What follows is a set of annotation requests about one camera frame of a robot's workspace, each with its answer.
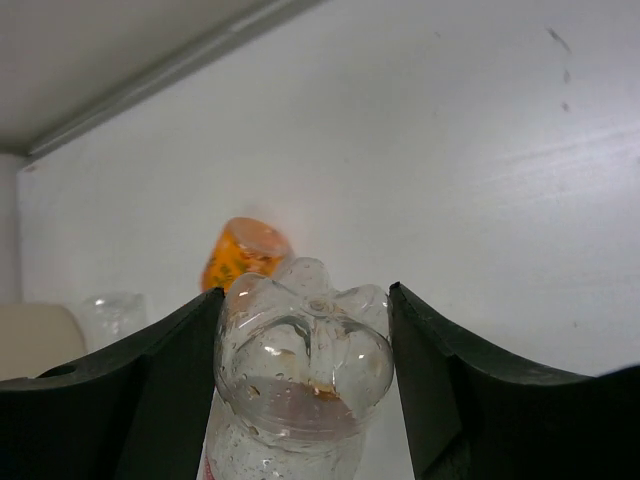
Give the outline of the red label plastic bottle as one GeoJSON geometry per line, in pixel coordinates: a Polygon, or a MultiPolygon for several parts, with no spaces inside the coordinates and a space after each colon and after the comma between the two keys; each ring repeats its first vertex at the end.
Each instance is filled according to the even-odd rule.
{"type": "Polygon", "coordinates": [[[237,278],[214,345],[208,479],[352,479],[394,376],[387,294],[300,257],[237,278]]]}

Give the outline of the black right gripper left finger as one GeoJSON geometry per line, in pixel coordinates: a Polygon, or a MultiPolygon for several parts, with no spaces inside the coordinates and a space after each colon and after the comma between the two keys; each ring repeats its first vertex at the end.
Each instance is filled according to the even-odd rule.
{"type": "Polygon", "coordinates": [[[35,378],[1,384],[4,479],[195,479],[220,288],[35,378]]]}

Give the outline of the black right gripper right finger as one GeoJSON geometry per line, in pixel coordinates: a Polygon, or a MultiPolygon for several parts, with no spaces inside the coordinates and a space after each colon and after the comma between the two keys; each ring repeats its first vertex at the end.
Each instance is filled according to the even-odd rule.
{"type": "Polygon", "coordinates": [[[635,479],[639,370],[586,376],[513,354],[390,287],[418,479],[635,479]]]}

